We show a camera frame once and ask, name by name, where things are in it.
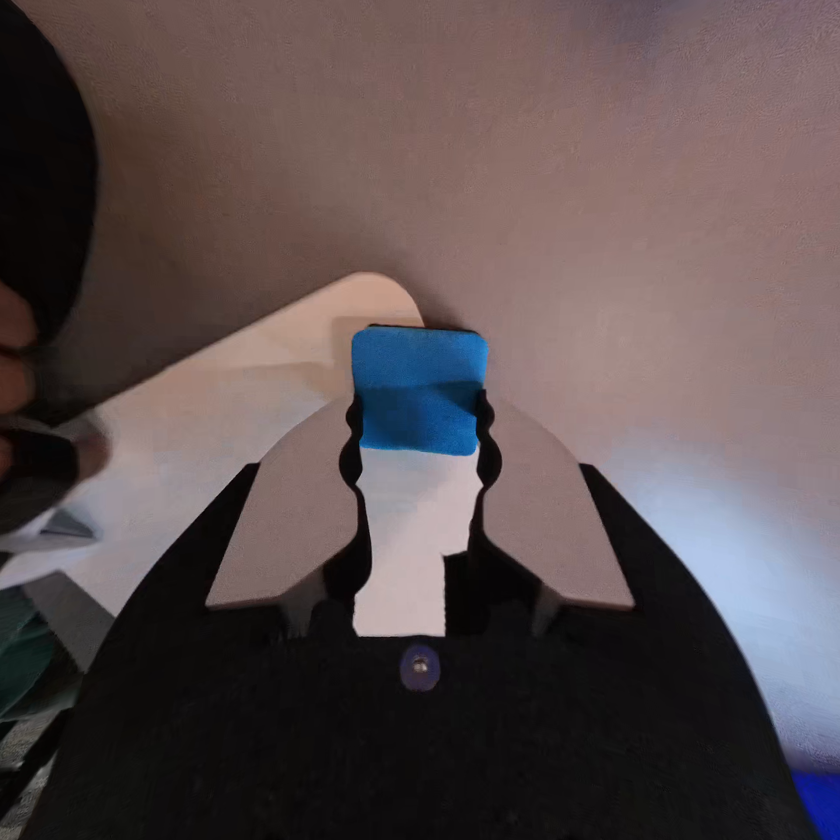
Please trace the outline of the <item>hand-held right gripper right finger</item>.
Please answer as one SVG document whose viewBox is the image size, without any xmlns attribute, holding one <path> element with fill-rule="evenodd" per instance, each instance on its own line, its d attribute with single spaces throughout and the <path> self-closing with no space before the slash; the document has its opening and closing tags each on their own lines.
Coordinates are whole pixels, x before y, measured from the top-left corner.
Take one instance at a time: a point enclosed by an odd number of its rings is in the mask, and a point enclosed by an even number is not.
<svg viewBox="0 0 840 840">
<path fill-rule="evenodd" d="M 507 603 L 531 621 L 551 621 L 566 606 L 632 611 L 631 588 L 571 451 L 488 392 L 476 397 L 476 435 L 468 575 L 478 615 Z"/>
</svg>

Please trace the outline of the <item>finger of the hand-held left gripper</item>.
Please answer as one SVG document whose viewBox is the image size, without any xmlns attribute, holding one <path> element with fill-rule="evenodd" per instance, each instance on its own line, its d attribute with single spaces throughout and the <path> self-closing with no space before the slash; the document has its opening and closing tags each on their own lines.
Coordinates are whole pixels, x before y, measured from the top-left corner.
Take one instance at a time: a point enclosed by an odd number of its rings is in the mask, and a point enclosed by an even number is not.
<svg viewBox="0 0 840 840">
<path fill-rule="evenodd" d="M 66 508 L 58 508 L 50 513 L 39 531 L 39 537 L 52 542 L 96 543 L 100 540 L 100 533 Z"/>
</svg>

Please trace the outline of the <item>white whiteboard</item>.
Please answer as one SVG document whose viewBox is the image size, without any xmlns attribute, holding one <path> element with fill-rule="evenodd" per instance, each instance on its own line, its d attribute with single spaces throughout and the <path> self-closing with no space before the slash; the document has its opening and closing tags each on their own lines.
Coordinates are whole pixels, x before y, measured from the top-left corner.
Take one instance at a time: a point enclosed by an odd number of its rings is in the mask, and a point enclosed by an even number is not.
<svg viewBox="0 0 840 840">
<path fill-rule="evenodd" d="M 81 548 L 27 551 L 2 589 L 50 575 L 118 615 L 186 527 L 247 464 L 294 426 L 353 395 L 352 337 L 371 324 L 423 327 L 394 280 L 355 273 L 290 304 L 101 404 L 108 466 L 70 494 L 100 533 Z M 477 454 L 361 450 L 371 577 L 355 601 L 363 636 L 443 636 L 444 557 L 466 549 Z"/>
</svg>

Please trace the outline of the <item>blue storage bin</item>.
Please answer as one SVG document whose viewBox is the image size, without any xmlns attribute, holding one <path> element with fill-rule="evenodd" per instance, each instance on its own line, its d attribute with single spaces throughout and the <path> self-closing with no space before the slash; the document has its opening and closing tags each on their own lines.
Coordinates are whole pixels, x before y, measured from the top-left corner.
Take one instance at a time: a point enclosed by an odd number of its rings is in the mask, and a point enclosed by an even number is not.
<svg viewBox="0 0 840 840">
<path fill-rule="evenodd" d="M 839 839 L 839 773 L 792 771 L 796 790 L 821 839 Z"/>
</svg>

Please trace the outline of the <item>blue whiteboard eraser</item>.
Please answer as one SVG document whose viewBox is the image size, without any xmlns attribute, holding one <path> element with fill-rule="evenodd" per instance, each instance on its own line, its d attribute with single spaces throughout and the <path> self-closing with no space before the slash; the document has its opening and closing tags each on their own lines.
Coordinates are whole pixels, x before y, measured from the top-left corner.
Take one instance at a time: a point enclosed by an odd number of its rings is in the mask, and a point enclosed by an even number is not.
<svg viewBox="0 0 840 840">
<path fill-rule="evenodd" d="M 466 457 L 489 347 L 471 331 L 372 324 L 351 342 L 360 447 Z"/>
</svg>

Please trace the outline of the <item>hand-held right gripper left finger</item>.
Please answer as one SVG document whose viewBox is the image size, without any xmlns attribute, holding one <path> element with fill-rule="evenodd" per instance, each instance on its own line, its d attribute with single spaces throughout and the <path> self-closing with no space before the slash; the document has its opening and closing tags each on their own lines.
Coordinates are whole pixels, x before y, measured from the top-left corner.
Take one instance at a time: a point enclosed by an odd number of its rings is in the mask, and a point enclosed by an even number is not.
<svg viewBox="0 0 840 840">
<path fill-rule="evenodd" d="M 361 398 L 343 395 L 260 460 L 206 597 L 212 610 L 279 605 L 309 617 L 333 599 L 354 609 L 372 572 L 362 475 Z"/>
</svg>

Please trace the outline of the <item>person's left hand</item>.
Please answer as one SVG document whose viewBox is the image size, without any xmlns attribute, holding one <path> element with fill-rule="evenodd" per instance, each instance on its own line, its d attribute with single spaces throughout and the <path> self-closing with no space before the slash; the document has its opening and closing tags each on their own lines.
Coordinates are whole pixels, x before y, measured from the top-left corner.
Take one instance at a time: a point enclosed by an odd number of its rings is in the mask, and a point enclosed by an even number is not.
<svg viewBox="0 0 840 840">
<path fill-rule="evenodd" d="M 27 353 L 38 341 L 31 307 L 15 290 L 1 284 L 1 415 L 26 410 L 36 399 L 39 382 Z"/>
</svg>

